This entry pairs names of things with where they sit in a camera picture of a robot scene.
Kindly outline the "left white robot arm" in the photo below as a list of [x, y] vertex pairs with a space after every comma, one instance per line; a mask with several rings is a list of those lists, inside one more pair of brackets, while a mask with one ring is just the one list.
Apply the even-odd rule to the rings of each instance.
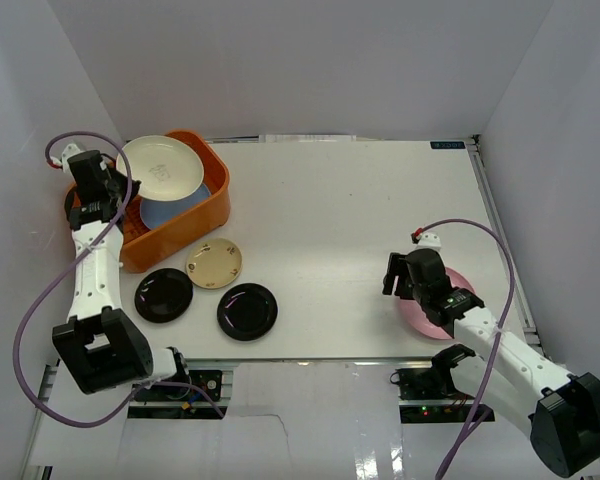
[[78, 203], [67, 197], [65, 209], [78, 264], [67, 321], [52, 331], [57, 353], [85, 394], [157, 381], [168, 398], [182, 398], [192, 378], [182, 354], [151, 347], [122, 306], [122, 203], [127, 194], [137, 194], [139, 183], [109, 166], [97, 150], [64, 154], [62, 162], [75, 180]]

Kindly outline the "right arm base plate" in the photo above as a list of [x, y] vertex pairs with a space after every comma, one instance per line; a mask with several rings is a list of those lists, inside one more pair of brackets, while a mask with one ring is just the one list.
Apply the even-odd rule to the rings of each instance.
[[399, 413], [403, 425], [462, 424], [473, 398], [449, 389], [431, 368], [401, 368], [389, 377], [399, 390]]

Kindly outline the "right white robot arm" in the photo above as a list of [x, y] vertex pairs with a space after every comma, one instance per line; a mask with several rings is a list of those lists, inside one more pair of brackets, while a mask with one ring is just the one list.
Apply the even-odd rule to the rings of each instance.
[[391, 253], [382, 292], [415, 302], [454, 341], [407, 379], [412, 389], [478, 400], [514, 424], [559, 477], [600, 458], [600, 380], [571, 373], [505, 331], [478, 296], [452, 284], [437, 251]]

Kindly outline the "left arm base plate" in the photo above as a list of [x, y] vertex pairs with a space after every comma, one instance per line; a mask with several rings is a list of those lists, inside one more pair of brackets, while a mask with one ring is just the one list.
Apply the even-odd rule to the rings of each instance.
[[192, 417], [200, 410], [200, 413], [209, 411], [211, 416], [215, 416], [217, 412], [202, 392], [218, 403], [221, 400], [222, 380], [223, 372], [217, 369], [189, 369], [177, 373], [165, 381], [179, 383], [179, 386], [154, 384], [137, 393], [131, 401], [129, 415], [149, 418], [164, 413], [185, 418]]

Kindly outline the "pink plastic plate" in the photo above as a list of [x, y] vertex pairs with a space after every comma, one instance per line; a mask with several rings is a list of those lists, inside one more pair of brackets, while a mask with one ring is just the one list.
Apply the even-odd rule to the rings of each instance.
[[[446, 274], [453, 287], [464, 288], [474, 293], [472, 284], [458, 271], [446, 267]], [[430, 323], [415, 300], [396, 299], [396, 306], [403, 322], [412, 330], [434, 340], [450, 340], [451, 336], [441, 327]]]

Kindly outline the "cream white plate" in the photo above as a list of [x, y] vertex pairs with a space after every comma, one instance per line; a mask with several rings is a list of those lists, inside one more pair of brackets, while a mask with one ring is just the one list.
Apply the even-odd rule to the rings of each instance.
[[204, 166], [195, 151], [164, 135], [136, 138], [122, 147], [139, 181], [139, 196], [154, 201], [177, 201], [193, 194], [203, 183]]

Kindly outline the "blue plastic plate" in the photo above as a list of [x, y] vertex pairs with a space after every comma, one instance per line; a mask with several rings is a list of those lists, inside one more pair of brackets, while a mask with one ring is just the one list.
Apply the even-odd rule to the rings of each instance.
[[159, 228], [166, 222], [195, 207], [209, 198], [211, 192], [202, 183], [191, 195], [175, 201], [157, 201], [142, 199], [140, 202], [140, 218], [150, 230]]

